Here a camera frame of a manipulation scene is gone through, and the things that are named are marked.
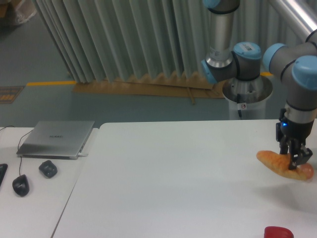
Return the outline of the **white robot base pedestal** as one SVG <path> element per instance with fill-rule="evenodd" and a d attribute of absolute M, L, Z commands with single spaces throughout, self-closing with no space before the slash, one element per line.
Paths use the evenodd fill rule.
<path fill-rule="evenodd" d="M 251 81 L 229 79 L 222 88 L 228 102 L 229 119 L 264 119 L 266 102 L 272 95 L 272 91 L 272 82 L 261 75 Z"/>

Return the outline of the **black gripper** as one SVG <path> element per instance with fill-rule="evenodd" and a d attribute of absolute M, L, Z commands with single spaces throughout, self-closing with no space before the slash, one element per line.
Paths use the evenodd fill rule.
<path fill-rule="evenodd" d="M 314 111 L 295 108 L 280 110 L 279 122 L 276 124 L 276 141 L 279 142 L 281 155 L 287 155 L 289 150 L 289 170 L 295 170 L 299 165 L 305 164 L 313 155 L 312 150 L 305 144 L 313 124 Z"/>

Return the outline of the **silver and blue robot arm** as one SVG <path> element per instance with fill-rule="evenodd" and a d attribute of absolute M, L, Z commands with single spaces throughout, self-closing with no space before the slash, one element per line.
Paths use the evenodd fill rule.
<path fill-rule="evenodd" d="M 206 0 L 211 13 L 210 51 L 201 64 L 209 83 L 232 81 L 230 99 L 238 104 L 247 102 L 246 89 L 264 91 L 260 66 L 279 78 L 287 87 L 285 107 L 276 124 L 276 140 L 280 153 L 289 155 L 288 169 L 294 170 L 312 156 L 306 147 L 317 115 L 317 16 L 302 0 L 272 0 L 270 5 L 289 23 L 302 43 L 289 47 L 274 44 L 264 53 L 258 45 L 241 42 L 233 48 L 230 38 L 237 0 Z"/>

